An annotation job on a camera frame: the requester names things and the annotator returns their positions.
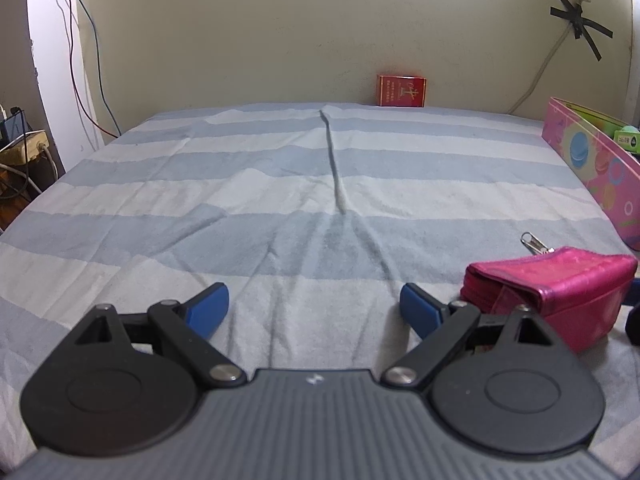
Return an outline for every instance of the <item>wall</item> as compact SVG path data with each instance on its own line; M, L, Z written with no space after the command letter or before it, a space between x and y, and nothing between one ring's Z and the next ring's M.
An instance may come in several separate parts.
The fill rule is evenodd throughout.
M69 10L65 0L28 0L28 9L33 62L38 70L42 102L60 157L69 170L104 146L104 141L99 130L80 111L74 95L69 70ZM75 0L72 0L72 9L77 16ZM73 35L76 85L85 108L92 114L77 27L73 27Z
M549 15L558 0L86 2L98 25L107 96L126 128L176 108L372 103L377 72L427 76L430 105L504 112L566 26ZM615 32L613 40L593 33L603 60L570 37L519 115L542 118L552 94L622 114L631 0L594 0L585 15ZM86 23L81 30L95 74ZM95 95L95 75L90 82Z
M621 119L628 124L640 123L640 0L632 0L633 40L631 48L631 68L626 88L625 108Z
M27 0L0 0L0 20L0 104L7 112L9 107L23 108L34 129L48 131L49 124L40 99L31 57ZM60 162L58 152L55 149L51 151L53 157ZM37 175L35 177L43 186L50 184L48 174L42 178Z

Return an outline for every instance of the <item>pink box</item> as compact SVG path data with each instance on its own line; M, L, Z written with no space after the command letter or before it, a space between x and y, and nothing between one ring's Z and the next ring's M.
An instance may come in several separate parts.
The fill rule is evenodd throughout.
M589 190L622 240L640 250L640 163L609 137L624 126L599 112L551 98L542 138Z

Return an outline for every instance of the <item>green object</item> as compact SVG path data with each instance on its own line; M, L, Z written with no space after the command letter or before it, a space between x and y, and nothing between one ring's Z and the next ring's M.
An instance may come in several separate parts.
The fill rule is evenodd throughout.
M613 139L614 134L622 130L626 127L626 123L614 119L613 117L609 117L605 114L601 114L594 110L590 110L589 108L585 108L583 106L575 105L573 103L569 103L567 101L560 101L564 106L569 108L569 110L574 111L580 117L582 117L585 121L593 124L597 129L603 132L607 137Z
M640 132L634 126L625 126L613 134L615 143L631 153L640 153Z

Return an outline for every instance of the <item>pink zipper pouch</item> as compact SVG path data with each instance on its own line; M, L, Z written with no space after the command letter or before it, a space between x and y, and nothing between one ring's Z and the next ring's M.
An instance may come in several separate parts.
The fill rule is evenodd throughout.
M460 296L487 314L533 307L568 346L581 352L616 322L638 261L562 247L516 260L479 262L466 268Z

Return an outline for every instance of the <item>red wire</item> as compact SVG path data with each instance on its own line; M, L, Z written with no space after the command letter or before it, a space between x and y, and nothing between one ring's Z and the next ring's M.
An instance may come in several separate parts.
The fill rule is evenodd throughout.
M82 108L82 111L84 112L84 114L86 115L86 118L89 119L91 121L91 124L93 124L96 128L98 128L101 132L104 132L105 134L113 137L114 139L117 139L118 136L112 134L111 132L108 132L107 130L105 130L103 127L100 126L100 124L96 123L92 117L87 113L87 111L84 109L84 105L82 104L82 99L80 98L80 94L78 92L78 87L76 86L76 77L74 75L74 16L73 16L73 12L71 11L71 0L69 0L69 33L70 33L70 46L69 46L69 70L71 71L71 83L74 86L74 93L76 94L76 99L78 100L78 104L80 105L80 108Z

